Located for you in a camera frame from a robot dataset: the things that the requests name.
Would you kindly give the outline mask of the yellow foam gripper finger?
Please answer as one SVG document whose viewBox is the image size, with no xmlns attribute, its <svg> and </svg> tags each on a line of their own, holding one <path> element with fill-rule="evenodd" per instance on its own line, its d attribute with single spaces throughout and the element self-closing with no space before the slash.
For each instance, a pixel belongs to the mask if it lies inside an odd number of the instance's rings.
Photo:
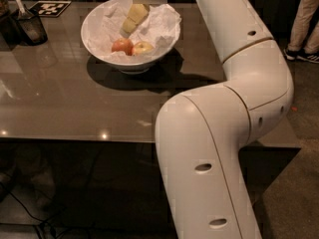
<svg viewBox="0 0 319 239">
<path fill-rule="evenodd" d="M 150 6 L 146 4 L 133 4 L 128 12 L 125 21 L 122 24 L 120 33 L 128 38 L 147 18 L 150 12 Z"/>
</svg>

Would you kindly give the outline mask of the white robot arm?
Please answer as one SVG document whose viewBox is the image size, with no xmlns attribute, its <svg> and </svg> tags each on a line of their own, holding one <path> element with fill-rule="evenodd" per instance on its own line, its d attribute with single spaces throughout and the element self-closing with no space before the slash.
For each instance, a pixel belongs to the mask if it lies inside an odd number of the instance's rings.
<svg viewBox="0 0 319 239">
<path fill-rule="evenodd" d="M 262 239 L 238 153 L 286 116 L 292 76 L 248 0 L 196 3 L 226 79 L 159 111 L 156 148 L 174 227 L 178 239 Z"/>
</svg>

